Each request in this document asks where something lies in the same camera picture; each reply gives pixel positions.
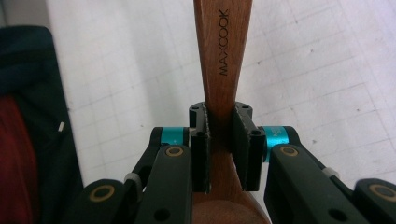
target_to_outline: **dark red fabric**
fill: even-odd
[[[37,223],[35,152],[20,110],[11,96],[0,96],[0,223]]]

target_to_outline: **clamp jaw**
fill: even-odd
[[[364,179],[349,189],[288,126],[254,125],[236,103],[233,161],[241,186],[257,191],[269,162],[264,201],[273,223],[396,223],[396,186]],[[152,130],[148,147],[125,177],[86,187],[64,223],[191,223],[193,192],[210,192],[210,130],[204,103],[190,107],[189,128]]]

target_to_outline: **white tile floor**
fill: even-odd
[[[47,2],[84,183],[122,180],[204,100],[192,0]],[[237,100],[350,187],[396,183],[395,21],[394,1],[254,0]]]

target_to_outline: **black bag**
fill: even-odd
[[[47,28],[0,29],[2,94],[10,94],[16,100],[35,150],[40,223],[59,223],[83,186],[55,49]]]

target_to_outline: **wooden spoon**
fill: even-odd
[[[211,131],[211,191],[194,193],[193,223],[269,223],[242,191],[235,171],[231,117],[248,34],[251,0],[194,0],[195,23]]]

